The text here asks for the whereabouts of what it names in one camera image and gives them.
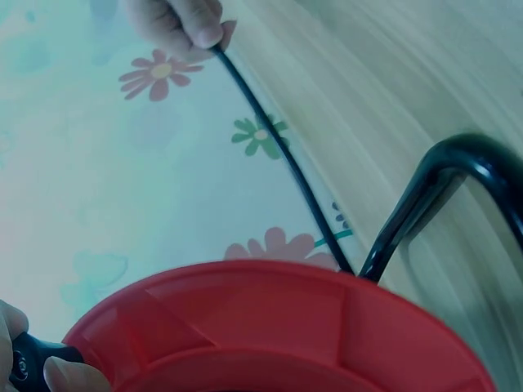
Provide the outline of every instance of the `black wire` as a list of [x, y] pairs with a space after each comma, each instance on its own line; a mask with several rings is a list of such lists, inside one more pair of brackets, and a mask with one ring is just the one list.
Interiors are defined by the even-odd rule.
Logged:
[[257, 98], [254, 96], [252, 90], [245, 82], [242, 75], [236, 69], [234, 64], [232, 64], [229, 57], [223, 52], [223, 50], [220, 47], [216, 46], [212, 48], [212, 52], [216, 54], [218, 59], [220, 59], [222, 64], [227, 68], [227, 70], [230, 73], [230, 76], [235, 80], [236, 84], [238, 84], [239, 89], [243, 92], [248, 103], [253, 108], [254, 113], [259, 117], [261, 124], [270, 133], [270, 135], [273, 137], [274, 141], [278, 145], [279, 149], [281, 150], [282, 154], [285, 156], [285, 159], [287, 160], [287, 164], [289, 165], [294, 179], [300, 187], [300, 190], [303, 193], [303, 197], [305, 198], [309, 208], [311, 209], [312, 215], [316, 220], [316, 224], [320, 228], [320, 231], [324, 236], [325, 242], [329, 246], [329, 249], [332, 252], [333, 257], [339, 265], [340, 269], [344, 272], [354, 274], [354, 271], [352, 270], [351, 265], [345, 257], [345, 254], [340, 248], [339, 243], [337, 243], [333, 231], [330, 229], [329, 223], [325, 219], [325, 215], [321, 211], [321, 207], [318, 204], [318, 201], [316, 200], [311, 186], [309, 185], [305, 176], [303, 175], [302, 169], [300, 169], [293, 155], [288, 150], [287, 145], [284, 143], [279, 133], [275, 130], [274, 126], [272, 125], [272, 121], [267, 116], [265, 110], [262, 108]]

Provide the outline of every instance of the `hand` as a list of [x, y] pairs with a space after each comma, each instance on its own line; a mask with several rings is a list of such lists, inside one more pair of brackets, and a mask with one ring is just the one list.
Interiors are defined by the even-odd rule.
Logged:
[[229, 46], [235, 21], [220, 23], [219, 0], [123, 0], [136, 31], [178, 60], [212, 57], [209, 49]]
[[[0, 391], [16, 392], [9, 382], [13, 366], [11, 341], [29, 327], [27, 317], [17, 308], [0, 301]], [[82, 363], [67, 363], [49, 358], [44, 365], [44, 377], [51, 392], [110, 392], [105, 377], [95, 368]]]

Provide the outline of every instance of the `wooden floor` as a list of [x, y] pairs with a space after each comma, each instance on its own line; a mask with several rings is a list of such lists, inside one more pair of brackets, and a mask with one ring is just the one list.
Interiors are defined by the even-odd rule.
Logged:
[[[421, 157], [484, 132], [523, 154], [523, 1], [225, 0], [232, 54], [303, 143], [368, 250]], [[468, 181], [383, 284], [523, 390], [523, 258]], [[362, 260], [354, 261], [361, 265]]]

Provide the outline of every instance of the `plastic tablecloth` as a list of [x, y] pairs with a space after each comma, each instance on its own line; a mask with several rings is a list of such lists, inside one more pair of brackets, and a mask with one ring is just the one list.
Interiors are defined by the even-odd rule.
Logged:
[[[260, 98], [353, 256], [298, 132]], [[0, 298], [50, 341], [162, 270], [245, 257], [336, 268], [221, 64], [143, 42], [117, 0], [0, 2], [0, 256]]]

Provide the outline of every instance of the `red plastic reel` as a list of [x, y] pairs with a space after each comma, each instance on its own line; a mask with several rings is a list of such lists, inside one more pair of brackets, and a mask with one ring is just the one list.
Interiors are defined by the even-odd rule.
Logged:
[[64, 342], [116, 392], [494, 392], [415, 305], [347, 274], [274, 261], [174, 269], [101, 302]]

